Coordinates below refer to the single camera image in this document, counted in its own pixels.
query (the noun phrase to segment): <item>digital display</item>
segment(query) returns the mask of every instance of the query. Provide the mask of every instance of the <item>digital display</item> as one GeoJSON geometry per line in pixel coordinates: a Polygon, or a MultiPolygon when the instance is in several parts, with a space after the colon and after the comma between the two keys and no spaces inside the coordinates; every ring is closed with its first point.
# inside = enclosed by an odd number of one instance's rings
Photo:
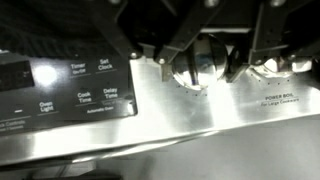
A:
{"type": "Polygon", "coordinates": [[[0,92],[34,86],[29,61],[0,65],[0,92]]]}

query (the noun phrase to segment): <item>power boil label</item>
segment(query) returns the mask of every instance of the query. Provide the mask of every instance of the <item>power boil label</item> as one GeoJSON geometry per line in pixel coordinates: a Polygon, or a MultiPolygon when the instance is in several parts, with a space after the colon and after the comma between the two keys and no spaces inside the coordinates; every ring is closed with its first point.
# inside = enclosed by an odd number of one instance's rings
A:
{"type": "Polygon", "coordinates": [[[265,96],[264,101],[261,102],[262,107],[280,106],[284,104],[291,104],[299,102],[299,97],[294,93],[284,93],[265,96]]]}

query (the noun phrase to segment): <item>black control panel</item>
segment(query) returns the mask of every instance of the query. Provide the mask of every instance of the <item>black control panel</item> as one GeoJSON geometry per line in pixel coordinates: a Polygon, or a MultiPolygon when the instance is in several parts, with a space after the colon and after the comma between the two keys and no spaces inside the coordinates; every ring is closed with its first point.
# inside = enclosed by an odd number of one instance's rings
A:
{"type": "Polygon", "coordinates": [[[0,55],[0,135],[137,113],[128,60],[0,55]]]}

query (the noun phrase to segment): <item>control panel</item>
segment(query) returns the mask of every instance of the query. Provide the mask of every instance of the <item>control panel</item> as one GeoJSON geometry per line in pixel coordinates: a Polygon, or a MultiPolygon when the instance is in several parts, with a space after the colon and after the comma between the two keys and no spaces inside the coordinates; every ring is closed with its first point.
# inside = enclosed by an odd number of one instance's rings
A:
{"type": "Polygon", "coordinates": [[[137,113],[128,60],[0,55],[0,135],[137,113]]]}

